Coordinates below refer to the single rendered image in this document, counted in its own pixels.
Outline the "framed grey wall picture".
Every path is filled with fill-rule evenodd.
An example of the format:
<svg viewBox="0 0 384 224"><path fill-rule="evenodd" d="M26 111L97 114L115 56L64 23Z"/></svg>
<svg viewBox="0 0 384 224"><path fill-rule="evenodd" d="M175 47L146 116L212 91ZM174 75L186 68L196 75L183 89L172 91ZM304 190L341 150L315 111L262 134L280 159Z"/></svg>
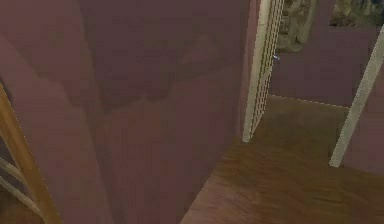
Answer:
<svg viewBox="0 0 384 224"><path fill-rule="evenodd" d="M277 51L300 52L307 43L315 19L318 0L284 0Z"/></svg>

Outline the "framed olive wall picture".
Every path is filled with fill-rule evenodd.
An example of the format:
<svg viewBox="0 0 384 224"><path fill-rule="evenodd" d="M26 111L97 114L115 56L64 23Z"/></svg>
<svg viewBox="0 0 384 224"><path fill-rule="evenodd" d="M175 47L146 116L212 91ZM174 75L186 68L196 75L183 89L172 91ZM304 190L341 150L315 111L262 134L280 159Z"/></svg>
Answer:
<svg viewBox="0 0 384 224"><path fill-rule="evenodd" d="M336 0L329 25L332 27L381 27L384 0Z"/></svg>

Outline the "white room door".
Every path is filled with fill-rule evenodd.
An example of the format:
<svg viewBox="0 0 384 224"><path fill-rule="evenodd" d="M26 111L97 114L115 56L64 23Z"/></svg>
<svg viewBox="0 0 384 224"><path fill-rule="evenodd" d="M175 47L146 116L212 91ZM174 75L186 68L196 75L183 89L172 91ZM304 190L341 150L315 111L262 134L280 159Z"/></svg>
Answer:
<svg viewBox="0 0 384 224"><path fill-rule="evenodd" d="M261 0L243 126L243 142L249 142L266 106L270 75L284 0Z"/></svg>

